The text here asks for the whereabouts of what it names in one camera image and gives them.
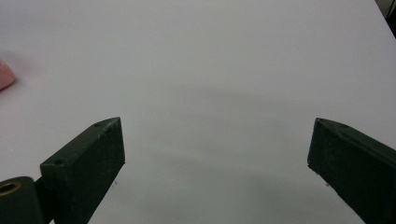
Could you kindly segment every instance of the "pink object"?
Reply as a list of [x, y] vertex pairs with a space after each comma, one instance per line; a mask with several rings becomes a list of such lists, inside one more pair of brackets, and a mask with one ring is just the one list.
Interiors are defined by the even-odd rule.
[[3, 60], [0, 60], [0, 90], [10, 85], [14, 80], [14, 73]]

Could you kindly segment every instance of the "white table surface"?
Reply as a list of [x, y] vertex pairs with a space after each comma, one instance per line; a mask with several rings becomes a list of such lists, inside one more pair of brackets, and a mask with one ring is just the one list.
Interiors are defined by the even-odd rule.
[[120, 116], [90, 223], [362, 223], [308, 169], [316, 117], [396, 147], [396, 44], [374, 0], [1, 1], [0, 179]]

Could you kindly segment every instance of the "screw hole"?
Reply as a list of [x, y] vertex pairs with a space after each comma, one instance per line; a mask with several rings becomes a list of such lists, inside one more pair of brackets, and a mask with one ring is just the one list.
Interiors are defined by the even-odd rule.
[[17, 181], [6, 183], [6, 184], [0, 186], [0, 196], [4, 196], [9, 193], [12, 193], [15, 190], [17, 190], [20, 186], [21, 186], [21, 183], [17, 182]]
[[55, 163], [55, 165], [62, 165], [62, 164], [64, 164], [64, 160], [57, 160], [54, 163]]

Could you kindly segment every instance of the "white surface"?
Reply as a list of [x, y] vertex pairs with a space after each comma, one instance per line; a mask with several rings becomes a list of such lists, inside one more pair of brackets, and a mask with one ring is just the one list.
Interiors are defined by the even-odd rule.
[[396, 147], [395, 39], [373, 0], [2, 1], [0, 179], [120, 116], [91, 223], [362, 223], [306, 166], [316, 117]]

